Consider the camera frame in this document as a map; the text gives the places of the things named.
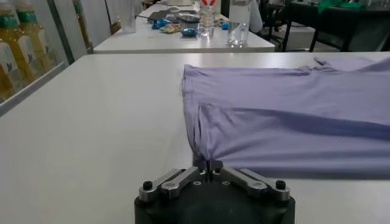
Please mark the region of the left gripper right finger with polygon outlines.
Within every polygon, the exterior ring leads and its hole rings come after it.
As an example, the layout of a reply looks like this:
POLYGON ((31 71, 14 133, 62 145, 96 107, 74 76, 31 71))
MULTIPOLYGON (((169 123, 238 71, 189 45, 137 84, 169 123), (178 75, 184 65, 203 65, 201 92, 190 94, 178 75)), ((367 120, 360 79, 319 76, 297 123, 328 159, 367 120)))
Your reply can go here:
POLYGON ((232 183, 253 198, 270 195, 275 201, 290 199, 290 188, 283 180, 274 181, 249 169, 234 169, 213 160, 210 160, 210 172, 215 180, 232 183))

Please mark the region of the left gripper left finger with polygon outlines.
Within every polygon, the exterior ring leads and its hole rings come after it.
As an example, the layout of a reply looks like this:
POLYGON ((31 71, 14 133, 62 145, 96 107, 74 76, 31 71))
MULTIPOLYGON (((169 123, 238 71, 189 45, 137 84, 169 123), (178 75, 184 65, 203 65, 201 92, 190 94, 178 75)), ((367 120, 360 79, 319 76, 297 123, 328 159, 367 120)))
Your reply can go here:
POLYGON ((179 198, 189 184, 202 183, 208 178, 208 164, 206 160, 195 159, 193 166, 187 169, 172 169, 154 180, 144 181, 138 190, 138 200, 141 203, 165 203, 179 198))

